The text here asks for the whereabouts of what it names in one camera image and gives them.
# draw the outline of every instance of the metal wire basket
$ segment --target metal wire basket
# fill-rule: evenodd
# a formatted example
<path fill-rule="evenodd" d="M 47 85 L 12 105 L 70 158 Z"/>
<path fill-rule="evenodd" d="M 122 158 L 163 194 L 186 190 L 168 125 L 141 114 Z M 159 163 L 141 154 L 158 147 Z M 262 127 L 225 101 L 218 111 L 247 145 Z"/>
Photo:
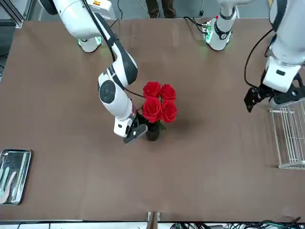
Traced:
<path fill-rule="evenodd" d="M 279 168 L 305 170 L 305 102 L 270 109 Z"/>

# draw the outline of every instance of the black vase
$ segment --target black vase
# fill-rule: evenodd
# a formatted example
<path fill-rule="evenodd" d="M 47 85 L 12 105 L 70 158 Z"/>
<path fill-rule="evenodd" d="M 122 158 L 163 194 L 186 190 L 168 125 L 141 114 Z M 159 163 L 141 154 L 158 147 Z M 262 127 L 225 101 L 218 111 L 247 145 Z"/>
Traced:
<path fill-rule="evenodd" d="M 146 132 L 146 137 L 148 141 L 155 141 L 158 139 L 159 134 L 160 134 L 160 126 L 159 123 L 149 123 L 147 125 L 148 130 Z"/>

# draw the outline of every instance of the flower bouquet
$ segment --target flower bouquet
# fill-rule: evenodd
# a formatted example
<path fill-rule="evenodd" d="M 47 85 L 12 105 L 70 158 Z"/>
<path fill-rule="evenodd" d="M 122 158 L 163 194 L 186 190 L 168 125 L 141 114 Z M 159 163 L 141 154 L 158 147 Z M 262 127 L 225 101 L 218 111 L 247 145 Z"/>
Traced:
<path fill-rule="evenodd" d="M 176 91 L 169 84 L 161 86 L 158 82 L 148 82 L 143 87 L 143 96 L 142 114 L 148 127 L 146 137 L 149 141 L 155 141 L 160 130 L 166 129 L 162 121 L 170 123 L 176 118 Z"/>

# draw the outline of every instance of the stainless steel tray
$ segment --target stainless steel tray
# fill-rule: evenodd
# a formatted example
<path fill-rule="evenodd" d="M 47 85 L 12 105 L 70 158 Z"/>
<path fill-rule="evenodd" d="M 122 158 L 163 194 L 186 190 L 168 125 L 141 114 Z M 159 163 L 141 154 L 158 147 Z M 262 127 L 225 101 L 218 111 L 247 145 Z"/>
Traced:
<path fill-rule="evenodd" d="M 10 168 L 6 184 L 4 189 L 9 181 L 10 176 L 14 171 L 17 172 L 13 182 L 10 186 L 10 194 L 7 198 L 7 201 L 2 205 L 17 205 L 21 201 L 23 188 L 25 185 L 27 173 L 29 170 L 31 159 L 31 151 L 29 149 L 4 149 L 0 154 L 0 168 L 5 169 Z M 0 180 L 0 187 L 3 182 L 4 172 L 2 179 Z"/>

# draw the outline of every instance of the robotic arm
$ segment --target robotic arm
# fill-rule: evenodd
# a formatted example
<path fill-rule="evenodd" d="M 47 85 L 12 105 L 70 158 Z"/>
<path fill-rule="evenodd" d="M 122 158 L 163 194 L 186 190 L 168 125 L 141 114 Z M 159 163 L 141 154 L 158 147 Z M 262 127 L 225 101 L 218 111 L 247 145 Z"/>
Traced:
<path fill-rule="evenodd" d="M 254 0 L 217 0 L 220 16 L 204 25 L 204 40 L 214 50 L 226 47 L 236 18 L 236 6 Z M 249 89 L 244 102 L 247 110 L 267 97 L 273 108 L 278 108 L 305 98 L 305 88 L 298 72 L 305 61 L 305 1 L 274 0 L 269 20 L 275 31 L 259 87 Z M 292 82 L 297 80 L 300 87 Z"/>
<path fill-rule="evenodd" d="M 91 5 L 91 8 L 95 11 L 95 8 L 100 7 L 101 3 L 108 2 L 107 0 L 102 1 L 92 1 L 100 5 Z M 50 12 L 48 6 L 53 5 L 69 33 L 73 37 L 81 39 L 83 43 L 90 43 L 87 48 L 95 47 L 95 37 L 103 37 L 112 53 L 113 63 L 98 77 L 100 100 L 115 116 L 114 132 L 124 137 L 125 143 L 144 134 L 147 131 L 147 125 L 143 123 L 143 119 L 124 91 L 136 80 L 137 65 L 105 19 L 99 12 L 93 13 L 86 0 L 54 0 L 49 5 L 45 4 L 50 3 L 50 0 L 40 0 L 40 2 L 46 10 L 49 9 L 48 12 Z"/>

